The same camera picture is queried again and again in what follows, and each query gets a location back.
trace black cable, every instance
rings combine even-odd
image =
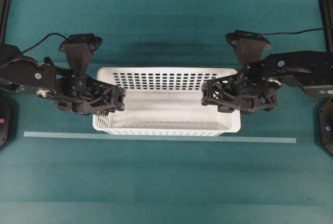
[[[38,41],[36,44],[34,44],[33,46],[31,46],[28,49],[26,49],[23,52],[21,52],[21,54],[25,54],[27,51],[31,51],[32,49],[34,49],[35,47],[39,46],[42,42],[44,42],[47,38],[49,38],[52,35],[58,35],[60,37],[63,37],[65,40],[69,41],[69,39],[67,39],[65,36],[63,36],[60,33],[49,33],[44,38],[42,38],[40,41]]]
[[[8,62],[4,63],[2,66],[0,66],[0,69],[3,68],[3,67],[6,67],[7,65],[9,65],[9,64],[11,64],[11,63],[14,63],[14,62],[17,62],[17,61],[20,61],[20,60],[25,60],[25,61],[33,62],[33,63],[36,65],[36,67],[37,67],[38,69],[41,69],[39,63],[38,63],[35,59],[30,58],[30,57],[18,57],[18,56],[20,56],[20,55],[26,53],[27,51],[30,51],[30,50],[34,49],[35,47],[37,47],[38,45],[40,45],[42,42],[44,42],[47,38],[49,38],[49,37],[52,36],[52,35],[58,35],[58,36],[60,36],[60,37],[63,37],[65,40],[70,41],[69,39],[67,39],[65,36],[63,36],[63,35],[60,34],[60,33],[49,33],[49,34],[47,34],[44,38],[42,38],[40,41],[38,41],[36,44],[34,44],[34,45],[32,45],[31,47],[29,47],[28,49],[26,49],[26,50],[20,52],[20,53],[17,54],[13,59],[11,59],[11,60],[9,60]]]
[[[333,29],[333,27],[326,27],[326,28],[312,28],[312,29],[306,29],[298,32],[277,32],[277,33],[246,33],[243,36],[248,36],[248,35],[258,35],[258,36],[268,36],[268,35],[295,35],[295,34],[301,34],[301,33],[306,33],[306,32],[313,32],[313,31],[320,31],[320,30],[328,30],[328,29]]]

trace black metal frame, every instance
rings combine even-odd
[[[4,43],[10,0],[0,0],[0,43]],[[0,95],[0,147],[8,140],[12,106]]]
[[[319,0],[323,26],[325,28],[333,25],[333,0]],[[325,30],[326,49],[333,52],[333,29]]]

